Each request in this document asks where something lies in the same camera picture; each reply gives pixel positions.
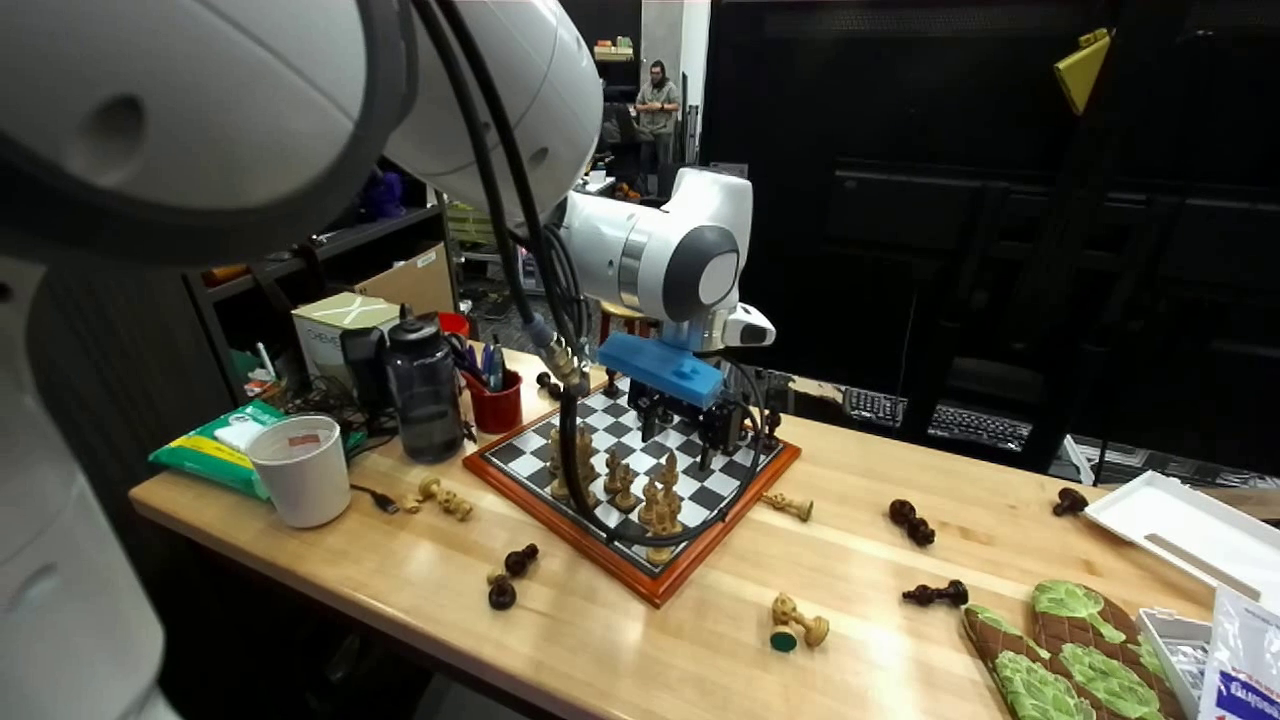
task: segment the captured chess piece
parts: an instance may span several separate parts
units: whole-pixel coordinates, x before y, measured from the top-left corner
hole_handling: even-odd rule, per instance
[[[908,523],[917,519],[917,505],[911,505],[911,502],[891,502],[891,505],[886,505],[886,519],[891,519],[897,528],[908,528]]]
[[[964,607],[966,606],[966,587],[964,587],[964,580],[949,580],[942,587],[917,585],[917,587],[903,594],[903,600],[917,606],[917,607],[929,607],[929,606]]]
[[[437,505],[453,519],[472,519],[472,505],[441,486],[441,477],[426,477],[414,486],[421,505]]]
[[[764,505],[784,512],[784,517],[794,517],[800,523],[810,519],[810,502],[791,502],[791,498],[772,492],[772,498],[764,498]]]
[[[1079,517],[1089,507],[1089,498],[1079,498],[1074,489],[1061,489],[1052,517]]]
[[[934,539],[934,528],[917,512],[911,502],[891,502],[886,519],[903,528],[917,547],[929,547]]]
[[[464,498],[455,498],[455,492],[441,492],[437,505],[441,505],[442,517],[453,517],[459,523],[472,517],[472,505]]]
[[[508,612],[514,606],[514,585],[502,572],[487,575],[487,607]]]
[[[604,498],[616,512],[630,512],[641,498],[630,492],[635,471],[623,464],[623,456],[612,447],[609,452],[609,477],[604,477]]]
[[[800,643],[821,649],[833,636],[833,626],[825,617],[800,617],[791,595],[777,595],[766,606],[766,622],[772,622],[766,649],[777,654],[794,654]]]
[[[535,560],[535,546],[523,546],[514,552],[502,557],[502,572],[508,575],[529,575],[529,564]]]

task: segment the pen holder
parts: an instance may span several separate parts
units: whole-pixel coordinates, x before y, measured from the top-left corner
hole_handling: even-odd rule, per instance
[[[468,382],[468,391],[472,391],[472,412],[474,412],[474,428],[481,431],[512,431],[512,428],[519,428],[519,421],[523,421],[519,372],[508,372],[499,391],[490,391],[474,376],[464,376],[464,382]]]

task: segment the pen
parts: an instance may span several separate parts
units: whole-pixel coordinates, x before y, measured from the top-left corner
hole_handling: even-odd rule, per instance
[[[482,344],[481,376],[482,376],[487,391],[499,391],[508,385],[508,359],[496,341]]]

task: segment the cup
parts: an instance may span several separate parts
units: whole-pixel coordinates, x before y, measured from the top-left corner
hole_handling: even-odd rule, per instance
[[[285,416],[246,445],[246,462],[292,528],[321,528],[352,505],[343,428],[330,416]]]
[[[487,387],[482,382],[468,376],[468,391],[472,391],[472,416],[481,431],[512,431],[523,421],[519,410],[519,372],[502,376],[502,387]]]

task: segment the blue object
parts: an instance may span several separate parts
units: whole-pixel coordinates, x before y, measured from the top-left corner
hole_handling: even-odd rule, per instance
[[[487,391],[499,391],[508,385],[508,359],[496,341],[482,344],[482,354],[481,354],[481,376],[482,376]]]
[[[630,376],[630,382],[647,385],[652,391],[664,391],[664,396],[692,406],[692,410],[713,410],[725,391],[720,368],[695,359],[682,348],[667,348],[667,344],[641,341],[627,334],[612,334],[599,344],[595,359],[604,368]]]

